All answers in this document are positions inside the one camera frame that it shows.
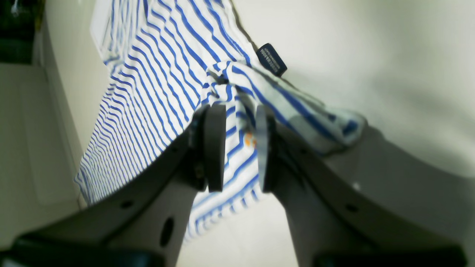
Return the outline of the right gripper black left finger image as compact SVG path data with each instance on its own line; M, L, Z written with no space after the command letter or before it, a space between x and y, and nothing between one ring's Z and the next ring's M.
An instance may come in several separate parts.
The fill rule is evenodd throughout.
M191 149L199 191L221 192L224 186L226 107L203 105L191 121Z

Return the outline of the right gripper right finger image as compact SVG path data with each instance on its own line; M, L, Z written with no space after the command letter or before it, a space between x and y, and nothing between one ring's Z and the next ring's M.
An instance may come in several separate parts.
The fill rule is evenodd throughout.
M275 193L283 179L285 163L281 155L278 122L271 108L259 105L256 110L256 151L258 179L263 193Z

